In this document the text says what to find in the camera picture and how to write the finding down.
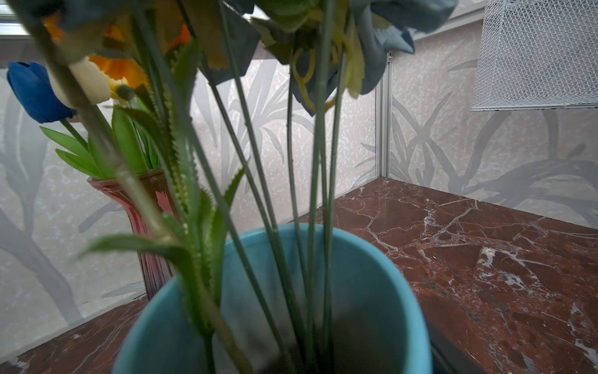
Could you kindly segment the pale cream tulip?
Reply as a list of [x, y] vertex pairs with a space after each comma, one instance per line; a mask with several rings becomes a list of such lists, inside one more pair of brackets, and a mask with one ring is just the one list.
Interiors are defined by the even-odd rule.
[[[112, 68], [114, 64], [112, 60], [96, 56], [69, 66], [91, 103], [100, 104], [116, 99], [116, 88], [129, 84], [128, 77], [121, 71], [117, 72], [118, 79], [112, 79], [101, 70], [101, 67], [106, 66]], [[140, 131], [117, 105], [113, 109], [108, 131], [135, 173], [144, 173], [160, 165], [153, 146], [143, 142]], [[115, 178], [115, 171], [104, 160], [103, 154], [92, 140], [87, 140], [87, 146], [82, 146], [74, 137], [61, 132], [46, 128], [42, 132], [60, 146], [56, 154], [67, 165], [96, 180]]]

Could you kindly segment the orange marigold flower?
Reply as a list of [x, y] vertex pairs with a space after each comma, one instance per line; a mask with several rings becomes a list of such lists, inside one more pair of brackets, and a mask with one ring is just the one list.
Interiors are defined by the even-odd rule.
[[[212, 68], [227, 66], [221, 47], [195, 39], [185, 18], [185, 6], [168, 1], [27, 4], [41, 18], [69, 66], [97, 56], [115, 63], [112, 68], [101, 67], [106, 75], [118, 79], [117, 72], [121, 71], [128, 77], [127, 86], [116, 88], [116, 99], [96, 106], [108, 125], [114, 107], [119, 106], [155, 147], [175, 208], [174, 216], [159, 213], [188, 251], [185, 258], [191, 261], [189, 267], [203, 281], [220, 310], [224, 243], [231, 224], [232, 198], [218, 190], [207, 193], [199, 186], [199, 170], [208, 170], [210, 166], [192, 126], [190, 104], [200, 62], [206, 59]], [[75, 109], [54, 73], [50, 72], [50, 78], [56, 96]], [[185, 305], [204, 339], [208, 370], [213, 372], [212, 340], [219, 336], [207, 314], [198, 310], [199, 302], [192, 300], [197, 282], [191, 277], [185, 281], [174, 261], [167, 261], [181, 276]]]

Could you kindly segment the blue green flower bouquet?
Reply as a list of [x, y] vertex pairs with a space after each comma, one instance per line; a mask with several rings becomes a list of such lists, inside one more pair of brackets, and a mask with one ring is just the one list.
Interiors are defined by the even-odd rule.
[[330, 109], [341, 109], [345, 92], [362, 94], [364, 84], [380, 80], [380, 75], [369, 69], [373, 55], [364, 40], [373, 27], [369, 15], [372, 3], [261, 1], [259, 6], [267, 15], [267, 23], [290, 37], [285, 55], [291, 71], [289, 92], [299, 94], [305, 108], [316, 117], [309, 213], [315, 216], [317, 202], [322, 202], [323, 237], [317, 239], [314, 220], [308, 222], [307, 235], [295, 236], [306, 316], [300, 315], [261, 160], [255, 161], [256, 170], [249, 174], [248, 181], [273, 251], [302, 365], [309, 372], [333, 372], [331, 219], [338, 143], [325, 139], [325, 115]]

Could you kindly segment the cream sunflower stem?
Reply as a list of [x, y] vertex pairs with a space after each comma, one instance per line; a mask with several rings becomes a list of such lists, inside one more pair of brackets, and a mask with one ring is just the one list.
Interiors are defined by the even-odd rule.
[[175, 233], [170, 229], [157, 210], [157, 204], [151, 200], [150, 195], [140, 180], [134, 175], [132, 168], [130, 168], [108, 131], [106, 119], [101, 115], [96, 104], [90, 102], [81, 85], [79, 85], [79, 82], [73, 76], [69, 68], [69, 60], [51, 40], [51, 35], [43, 25], [41, 18], [29, 10], [29, 6], [25, 1], [9, 1], [8, 4], [17, 15], [20, 23], [23, 24], [26, 31], [35, 40], [37, 47], [45, 57], [48, 70], [54, 73], [57, 81], [65, 90], [65, 96], [73, 102], [91, 139], [99, 147], [101, 154], [103, 154], [109, 166], [115, 170], [116, 179], [140, 210], [153, 236], [151, 239], [141, 236], [124, 237], [122, 235], [105, 237], [96, 241], [87, 249], [87, 252], [135, 250], [142, 253], [148, 252], [160, 255], [167, 260], [173, 260], [174, 264], [182, 272], [184, 280], [188, 280], [191, 277], [197, 282], [197, 285], [194, 287], [196, 294], [192, 300], [193, 302], [199, 302], [198, 310], [200, 312], [204, 311], [207, 314], [208, 321], [214, 325], [216, 334], [222, 339], [224, 348], [235, 364], [236, 369], [240, 373], [252, 373], [253, 369], [248, 358], [240, 347], [238, 347], [238, 342], [230, 331], [230, 327], [221, 316], [220, 310], [209, 294], [207, 287], [203, 281], [196, 277], [195, 271], [189, 267], [191, 261], [185, 258], [188, 255], [188, 251], [184, 250], [181, 241], [176, 237]]

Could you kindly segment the teal ceramic vase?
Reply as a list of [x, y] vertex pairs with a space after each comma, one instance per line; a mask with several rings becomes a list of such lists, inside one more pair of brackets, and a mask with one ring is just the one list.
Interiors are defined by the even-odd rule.
[[[414, 293], [369, 242], [333, 232], [333, 357], [337, 373], [430, 373], [430, 341]], [[257, 373], [286, 370], [232, 242], [224, 252], [221, 313]], [[115, 373], [205, 373], [202, 337], [188, 318], [177, 280], [148, 303], [129, 332]]]

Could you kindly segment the blue tulip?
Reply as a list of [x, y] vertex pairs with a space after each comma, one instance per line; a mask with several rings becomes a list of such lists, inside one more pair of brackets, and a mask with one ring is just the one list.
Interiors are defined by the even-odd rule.
[[87, 141], [68, 124], [68, 119], [74, 118], [76, 111], [56, 97], [48, 70], [43, 65], [37, 62], [9, 62], [6, 77], [17, 100], [33, 120], [40, 124], [61, 122], [84, 148], [88, 148]]

